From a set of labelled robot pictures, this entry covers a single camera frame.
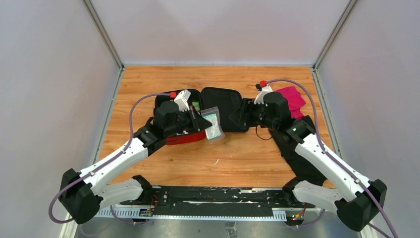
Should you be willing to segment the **red black medicine case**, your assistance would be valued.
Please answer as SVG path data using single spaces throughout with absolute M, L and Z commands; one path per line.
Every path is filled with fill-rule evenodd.
M 219 108 L 220 114 L 220 125 L 223 132 L 247 132 L 249 129 L 232 129 L 232 122 L 229 116 L 234 112 L 242 101 L 241 94 L 232 89 L 205 87 L 201 91 L 189 88 L 191 92 L 188 99 L 189 105 L 192 105 L 193 101 L 199 101 L 201 111 L 212 107 Z M 154 111 L 165 101 L 170 101 L 169 96 L 156 96 Z M 206 138 L 206 133 L 200 131 L 197 133 L 175 135 L 167 139 L 167 145 L 186 144 L 196 141 L 200 141 Z

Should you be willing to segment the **teal bandage plastic bag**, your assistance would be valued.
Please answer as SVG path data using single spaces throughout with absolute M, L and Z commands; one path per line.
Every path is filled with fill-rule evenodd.
M 216 143 L 225 137 L 220 125 L 221 122 L 218 107 L 202 110 L 201 116 L 211 123 L 211 126 L 205 129 L 206 138 L 209 143 Z

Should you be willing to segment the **green small packet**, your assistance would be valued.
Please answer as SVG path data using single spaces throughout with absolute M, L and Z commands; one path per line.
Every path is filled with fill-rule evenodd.
M 192 106 L 194 107 L 194 109 L 195 109 L 197 112 L 200 112 L 200 111 L 201 111 L 201 107 L 200 107 L 200 102 L 199 102 L 199 101 L 193 101 L 193 102 L 192 102 Z

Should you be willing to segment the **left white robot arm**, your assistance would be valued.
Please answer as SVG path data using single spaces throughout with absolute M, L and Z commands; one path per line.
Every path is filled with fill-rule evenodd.
M 182 112 L 175 102 L 165 101 L 144 126 L 130 132 L 128 141 L 118 150 L 79 172 L 67 170 L 62 175 L 57 198 L 77 224 L 88 222 L 101 209 L 122 201 L 148 204 L 152 192 L 140 176 L 118 184 L 109 182 L 165 146 L 169 137 L 190 130 L 204 131 L 211 126 L 194 108 Z

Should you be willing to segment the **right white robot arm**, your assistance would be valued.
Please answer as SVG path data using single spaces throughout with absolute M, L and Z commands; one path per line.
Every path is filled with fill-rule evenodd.
M 317 136 L 314 127 L 294 119 L 287 99 L 271 92 L 256 99 L 243 99 L 229 118 L 237 125 L 260 125 L 276 132 L 280 142 L 294 151 L 330 180 L 335 188 L 328 189 L 297 178 L 284 186 L 283 200 L 289 207 L 309 203 L 334 212 L 348 228 L 360 232 L 383 210 L 387 186 L 360 174 Z

